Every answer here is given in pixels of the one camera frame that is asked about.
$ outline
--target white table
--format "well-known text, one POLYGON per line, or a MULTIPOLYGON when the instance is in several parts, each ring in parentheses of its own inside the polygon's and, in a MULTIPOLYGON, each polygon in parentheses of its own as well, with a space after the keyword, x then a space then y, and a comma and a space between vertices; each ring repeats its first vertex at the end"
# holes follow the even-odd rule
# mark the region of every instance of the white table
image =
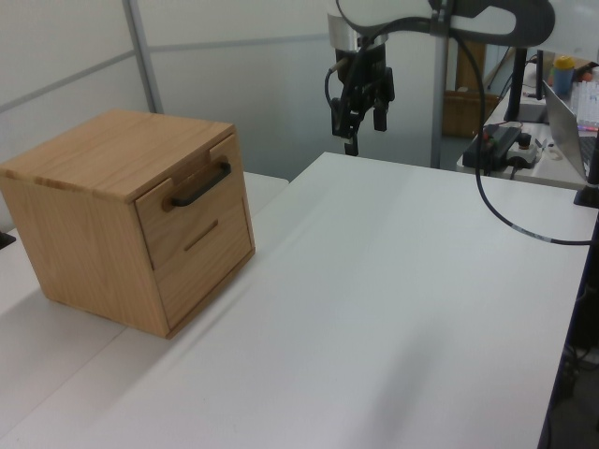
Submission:
MULTIPOLYGON (((245 173, 256 215, 289 184, 245 173)), ((0 252, 0 438, 104 349, 124 326, 44 298, 21 240, 0 252)))
MULTIPOLYGON (((587 239, 574 192, 485 179, 587 239)), ((324 154, 174 340, 126 329, 2 448, 536 447, 587 250, 460 173, 324 154)))
MULTIPOLYGON (((535 84, 534 79, 535 65, 530 64, 526 68, 524 84, 532 86, 535 84)), ((534 89, 524 86, 522 92, 533 93, 534 89)), ((504 121, 504 115, 507 111, 507 105, 509 103, 509 91, 505 95, 504 99, 499 103, 497 108, 492 112, 490 117, 487 119, 486 124, 490 123, 501 123, 504 121)), ((522 97, 520 104, 529 105, 545 105, 545 100, 536 100, 535 98, 522 97)), ((519 126, 519 123, 508 123, 506 126, 519 126)), ((549 126, 541 123, 524 123, 522 127, 524 133, 528 133, 533 137, 533 142, 538 139, 539 142, 543 142, 545 139, 548 144, 553 142, 551 131, 549 126)), ((593 133, 581 132, 581 136, 596 136, 593 133)), ((586 185, 585 180, 578 174, 576 169, 570 164, 570 162, 563 156, 560 149, 556 146, 553 148, 557 152, 560 159, 556 160, 555 156, 549 157, 547 153, 548 149, 541 152, 537 162, 533 168, 523 168, 516 172, 514 179, 516 181, 533 182, 537 184, 552 185, 554 187, 562 187, 565 189, 579 190, 586 185)), ((462 162, 462 157, 456 163, 456 171, 462 173, 474 173, 475 170, 470 167, 465 167, 462 162)), ((491 172, 491 176, 495 178, 509 179, 512 173, 513 167, 506 167, 502 170, 491 172)))

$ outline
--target wooden box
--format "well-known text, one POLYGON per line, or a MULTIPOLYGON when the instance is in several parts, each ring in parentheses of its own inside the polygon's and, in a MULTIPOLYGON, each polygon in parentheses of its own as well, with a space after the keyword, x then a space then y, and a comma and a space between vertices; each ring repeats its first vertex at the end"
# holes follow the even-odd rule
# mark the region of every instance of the wooden box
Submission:
MULTIPOLYGON (((497 108, 500 98, 485 94, 485 120, 497 108)), ((480 125, 480 98, 476 92, 446 91, 443 105, 443 135, 473 138, 480 125)))
POLYGON ((0 165, 44 295, 172 337, 255 252, 235 127, 111 110, 0 165))

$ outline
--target drawer handle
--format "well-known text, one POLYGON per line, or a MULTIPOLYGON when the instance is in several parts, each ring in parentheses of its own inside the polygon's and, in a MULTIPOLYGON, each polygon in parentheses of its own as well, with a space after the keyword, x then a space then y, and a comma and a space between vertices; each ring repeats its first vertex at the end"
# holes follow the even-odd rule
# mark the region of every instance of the drawer handle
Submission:
POLYGON ((226 178, 231 174, 231 164, 227 162, 221 162, 221 172, 216 175, 214 178, 210 180, 210 182, 202 185, 199 189, 197 189, 193 194, 187 196, 185 198, 173 197, 170 199, 170 204, 175 208, 184 208, 185 206, 189 206, 202 195, 207 193, 210 189, 212 189, 216 184, 226 178))

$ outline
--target bottle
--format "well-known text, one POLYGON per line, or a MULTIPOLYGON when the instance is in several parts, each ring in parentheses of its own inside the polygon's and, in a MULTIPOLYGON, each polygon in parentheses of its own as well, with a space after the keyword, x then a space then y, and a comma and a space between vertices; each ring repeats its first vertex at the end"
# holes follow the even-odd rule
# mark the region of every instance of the bottle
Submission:
POLYGON ((568 96, 574 77, 574 59, 560 56, 553 63, 553 92, 559 96, 568 96))

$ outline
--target yellow cap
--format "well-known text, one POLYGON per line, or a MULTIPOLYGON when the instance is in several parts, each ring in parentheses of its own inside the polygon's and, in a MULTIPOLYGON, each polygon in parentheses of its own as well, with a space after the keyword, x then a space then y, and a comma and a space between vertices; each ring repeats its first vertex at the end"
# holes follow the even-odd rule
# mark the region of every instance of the yellow cap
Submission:
POLYGON ((567 70, 569 68, 574 68, 574 59, 570 56, 560 56, 553 63, 555 68, 559 68, 561 70, 567 70))

